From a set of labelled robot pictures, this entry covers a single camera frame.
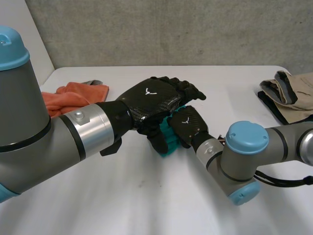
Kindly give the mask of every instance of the white table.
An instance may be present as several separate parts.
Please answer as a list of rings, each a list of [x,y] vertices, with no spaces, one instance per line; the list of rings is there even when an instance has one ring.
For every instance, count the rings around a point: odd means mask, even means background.
[[[108,100],[150,76],[188,80],[206,95],[192,101],[210,128],[224,135],[239,120],[264,127],[278,122],[255,92],[276,66],[98,67],[56,70],[42,86],[54,92],[70,81],[98,79]],[[262,167],[285,179],[313,168],[301,163]],[[21,196],[0,204],[4,235],[311,235],[313,187],[282,189],[261,184],[260,194],[237,207],[206,173],[192,149],[163,159],[145,136],[123,137],[117,154],[90,157]]]

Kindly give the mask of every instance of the logo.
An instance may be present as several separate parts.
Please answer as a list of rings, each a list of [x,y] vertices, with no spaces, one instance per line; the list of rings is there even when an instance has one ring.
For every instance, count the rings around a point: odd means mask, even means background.
[[[189,124],[189,117],[188,117],[187,121],[182,121],[181,123]]]
[[[150,91],[148,91],[148,88],[146,88],[146,95],[147,94],[157,94],[157,93],[151,93]]]

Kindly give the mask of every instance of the bolt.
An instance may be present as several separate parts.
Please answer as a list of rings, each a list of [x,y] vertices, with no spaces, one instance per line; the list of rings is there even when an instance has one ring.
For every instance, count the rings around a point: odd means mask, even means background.
[[[77,110],[77,111],[74,113],[74,115],[75,115],[76,120],[81,120],[81,119],[84,118],[84,114],[83,114],[83,112],[80,111],[80,110]]]

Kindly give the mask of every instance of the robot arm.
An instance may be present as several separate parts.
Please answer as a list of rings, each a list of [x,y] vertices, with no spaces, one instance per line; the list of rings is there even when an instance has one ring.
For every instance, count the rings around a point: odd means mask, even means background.
[[[117,152],[136,129],[167,151],[159,128],[177,107],[205,95],[187,81],[151,77],[116,101],[100,102],[51,119],[17,31],[0,26],[0,202],[100,152]]]
[[[189,125],[182,121],[188,117]],[[248,121],[236,122],[228,130],[225,146],[209,135],[204,120],[191,106],[175,112],[168,122],[184,141],[183,146],[193,146],[198,159],[235,205],[251,200],[260,191],[255,174],[273,181],[265,183],[279,187],[312,184],[311,177],[304,181],[284,181],[257,171],[261,165],[287,161],[313,165],[312,122],[267,129]],[[182,128],[187,135],[179,131]]]

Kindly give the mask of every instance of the orange towel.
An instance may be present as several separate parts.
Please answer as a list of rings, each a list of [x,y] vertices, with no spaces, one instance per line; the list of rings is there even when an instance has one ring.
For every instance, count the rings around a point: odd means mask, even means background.
[[[108,92],[109,87],[105,85],[91,86],[69,82],[65,87],[59,87],[55,94],[42,92],[42,95],[49,115],[53,118],[89,104],[105,101]]]

